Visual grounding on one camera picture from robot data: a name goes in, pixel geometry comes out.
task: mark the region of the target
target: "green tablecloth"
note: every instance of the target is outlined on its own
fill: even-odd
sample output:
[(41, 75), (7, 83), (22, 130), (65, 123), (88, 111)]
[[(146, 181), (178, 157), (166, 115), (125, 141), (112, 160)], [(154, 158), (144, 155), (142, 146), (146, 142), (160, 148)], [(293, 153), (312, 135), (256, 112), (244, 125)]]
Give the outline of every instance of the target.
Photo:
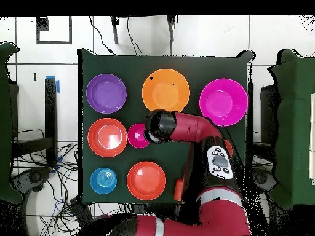
[[(143, 203), (128, 190), (126, 177), (128, 171), (138, 162), (149, 160), (160, 165), (165, 171), (167, 184), (164, 192), (151, 202), (175, 203), (173, 199), (175, 182), (183, 177), (183, 169), (188, 154), (188, 143), (150, 144), (144, 149), (136, 149), (130, 144), (118, 156), (106, 159), (94, 154), (87, 143), (89, 127), (98, 119), (112, 117), (119, 120), (128, 130), (133, 124), (144, 122), (149, 111), (142, 101), (142, 85), (145, 79), (155, 70), (174, 69), (184, 75), (189, 83), (191, 95), (183, 112), (201, 115), (199, 95), (202, 89), (212, 80), (230, 78), (239, 82), (247, 90), (247, 64), (253, 58), (251, 51), (243, 52), (238, 57), (150, 57), (134, 55), (94, 55), (81, 49), (83, 83), (83, 202), (121, 202)], [(110, 73), (119, 77), (126, 86), (127, 100), (118, 112), (106, 115), (94, 111), (86, 100), (86, 88), (90, 80), (98, 74)], [(244, 158), (245, 117), (228, 128), (233, 141)], [(118, 183), (114, 191), (107, 195), (94, 192), (90, 186), (90, 176), (100, 167), (112, 168), (117, 175)]]
[(299, 57), (293, 50), (285, 50), (279, 64), (269, 70), (281, 94), (275, 170), (280, 184), (269, 194), (283, 208), (315, 205), (315, 186), (308, 171), (315, 58)]

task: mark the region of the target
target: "white tile floor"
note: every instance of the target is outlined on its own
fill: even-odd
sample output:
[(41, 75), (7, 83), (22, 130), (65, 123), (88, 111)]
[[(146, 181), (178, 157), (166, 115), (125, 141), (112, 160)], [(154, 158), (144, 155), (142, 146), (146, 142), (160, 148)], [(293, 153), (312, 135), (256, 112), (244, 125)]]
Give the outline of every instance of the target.
[[(103, 42), (116, 54), (133, 54), (134, 49), (127, 32), (126, 19), (118, 24), (118, 41), (114, 44), (111, 19), (92, 17), (100, 30)], [(67, 41), (67, 17), (49, 17), (49, 31), (41, 32), (42, 41)], [(254, 83), (254, 129), (261, 131), (260, 90), (273, 84), (267, 71), (274, 65), (278, 51), (294, 48), (302, 55), (315, 52), (315, 31), (313, 23), (303, 17), (286, 16), (179, 16), (179, 24), (173, 31), (175, 41), (172, 55), (215, 55), (236, 56), (243, 50), (256, 53), (252, 68)], [(166, 16), (139, 17), (129, 19), (129, 31), (146, 55), (165, 55), (170, 50), (169, 29)], [(72, 17), (72, 44), (36, 44), (36, 17), (0, 17), (0, 42), (17, 44), (19, 53), (9, 58), (8, 70), (12, 80), (20, 86), (18, 96), (19, 130), (40, 128), (44, 130), (44, 78), (55, 76), (60, 81), (57, 94), (58, 146), (75, 143), (78, 137), (78, 79), (77, 48), (88, 48), (96, 54), (108, 54), (100, 41), (100, 35), (90, 24), (88, 17)], [(40, 133), (24, 133), (25, 139), (40, 137)], [(73, 154), (66, 159), (75, 162)], [(60, 182), (51, 174), (55, 194), (60, 197)], [(78, 193), (78, 182), (68, 181), (70, 197)], [(266, 217), (269, 217), (268, 203), (261, 203)], [(28, 201), (27, 221), (31, 236), (39, 236), (43, 224), (39, 216), (47, 220), (55, 208), (52, 189), (45, 184), (39, 193), (32, 192)], [(115, 204), (101, 204), (92, 209), (94, 216), (117, 209)]]

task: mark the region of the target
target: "chair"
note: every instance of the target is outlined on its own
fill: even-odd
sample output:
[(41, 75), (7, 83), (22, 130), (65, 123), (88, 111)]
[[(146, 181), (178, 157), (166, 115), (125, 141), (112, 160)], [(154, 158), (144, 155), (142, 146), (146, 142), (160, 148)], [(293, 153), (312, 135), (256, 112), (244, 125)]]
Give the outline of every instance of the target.
[[(113, 26), (113, 33), (114, 33), (114, 41), (115, 44), (118, 44), (118, 37), (117, 37), (117, 25), (119, 24), (119, 17), (138, 17), (139, 15), (129, 15), (129, 16), (110, 16), (111, 17), (111, 25)], [(170, 31), (170, 40), (174, 41), (173, 29), (172, 26), (175, 24), (175, 16), (174, 15), (167, 15), (167, 23), (169, 25)]]
[[(0, 227), (17, 229), (26, 224), (26, 202), (31, 191), (40, 191), (48, 180), (51, 167), (57, 164), (57, 117), (55, 79), (45, 79), (45, 137), (28, 141), (14, 141), (17, 136), (18, 85), (9, 77), (7, 59), (19, 51), (10, 42), (0, 42)], [(46, 150), (47, 166), (36, 167), (11, 177), (13, 160), (36, 151)], [(12, 221), (22, 218), (17, 227)]]

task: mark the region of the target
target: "blue tape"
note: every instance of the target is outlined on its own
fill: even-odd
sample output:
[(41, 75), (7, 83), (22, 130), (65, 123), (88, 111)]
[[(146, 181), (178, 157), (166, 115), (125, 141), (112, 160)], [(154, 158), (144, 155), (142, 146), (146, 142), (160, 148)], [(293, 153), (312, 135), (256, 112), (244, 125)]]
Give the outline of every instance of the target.
[[(60, 156), (58, 157), (57, 162), (58, 162), (58, 163), (62, 163), (62, 155), (60, 155)], [(59, 165), (55, 166), (55, 170), (58, 170), (59, 168), (60, 168), (60, 166), (59, 166)], [(56, 173), (56, 171), (55, 171), (55, 170), (50, 171), (50, 174), (54, 174), (54, 173)]]
[(59, 80), (56, 81), (56, 91), (57, 91), (58, 93), (60, 93)]

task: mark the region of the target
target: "floor tile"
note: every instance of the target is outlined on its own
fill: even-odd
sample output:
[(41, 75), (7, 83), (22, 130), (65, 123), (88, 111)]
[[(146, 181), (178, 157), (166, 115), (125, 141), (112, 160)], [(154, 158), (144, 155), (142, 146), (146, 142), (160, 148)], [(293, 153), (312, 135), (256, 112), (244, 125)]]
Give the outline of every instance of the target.
[(95, 215), (100, 216), (103, 214), (119, 213), (119, 205), (117, 203), (96, 203)]
[[(64, 29), (55, 31), (69, 27), (66, 19), (48, 17), (48, 20), (51, 31), (44, 32), (44, 39), (64, 39)], [(20, 48), (18, 63), (77, 63), (77, 48), (93, 48), (93, 28), (88, 16), (72, 17), (72, 44), (37, 44), (36, 17), (17, 17), (17, 46)]]
[(58, 140), (78, 139), (78, 67), (76, 65), (17, 65), (18, 129), (45, 129), (45, 78), (55, 76)]
[[(261, 88), (274, 84), (271, 74), (268, 72), (268, 66), (252, 67), (253, 82), (253, 129), (255, 132), (261, 132)], [(254, 133), (254, 141), (260, 141), (260, 134)]]
[[(15, 43), (15, 17), (0, 17), (0, 42)], [(15, 54), (8, 63), (15, 63)]]
[[(58, 147), (66, 146), (69, 143), (58, 142)], [(66, 152), (66, 147), (60, 150), (59, 155), (64, 155)], [(66, 156), (63, 158), (63, 163), (76, 163), (74, 159), (74, 151), (76, 147), (70, 150)], [(68, 171), (65, 167), (60, 167), (59, 172), (61, 173), (60, 177), (63, 182), (66, 184), (68, 190), (68, 203), (70, 199), (78, 195), (78, 173), (76, 171)], [(65, 199), (65, 188), (61, 187), (61, 182), (57, 173), (50, 173), (48, 181), (51, 183), (54, 188), (54, 196), (57, 200)], [(58, 206), (58, 203), (53, 197), (53, 190), (48, 182), (44, 184), (44, 188), (39, 192), (31, 192), (28, 199), (26, 214), (27, 215), (54, 215), (57, 214), (60, 210), (61, 205)]]
[(251, 15), (250, 49), (256, 53), (253, 64), (275, 65), (278, 52), (284, 48), (310, 56), (315, 52), (313, 28), (314, 22), (305, 17)]

